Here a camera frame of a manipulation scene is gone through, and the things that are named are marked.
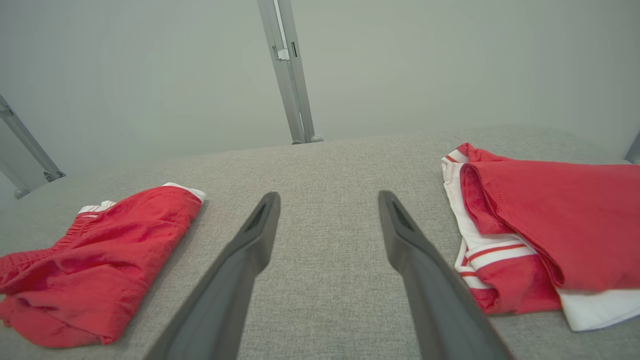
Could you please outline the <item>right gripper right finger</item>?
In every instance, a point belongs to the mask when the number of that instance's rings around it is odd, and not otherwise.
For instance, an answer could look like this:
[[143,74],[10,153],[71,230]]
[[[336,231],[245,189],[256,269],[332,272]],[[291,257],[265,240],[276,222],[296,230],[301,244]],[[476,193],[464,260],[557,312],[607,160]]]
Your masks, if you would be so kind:
[[400,199],[382,190],[378,209],[387,258],[402,277],[422,358],[511,360],[510,349]]

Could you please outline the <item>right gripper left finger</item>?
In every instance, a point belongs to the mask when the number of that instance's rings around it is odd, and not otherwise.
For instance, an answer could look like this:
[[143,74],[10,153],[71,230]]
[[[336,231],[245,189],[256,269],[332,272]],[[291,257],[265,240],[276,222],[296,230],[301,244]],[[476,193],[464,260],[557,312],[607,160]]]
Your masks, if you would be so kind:
[[266,193],[147,352],[147,360],[234,360],[258,275],[268,266],[281,196]]

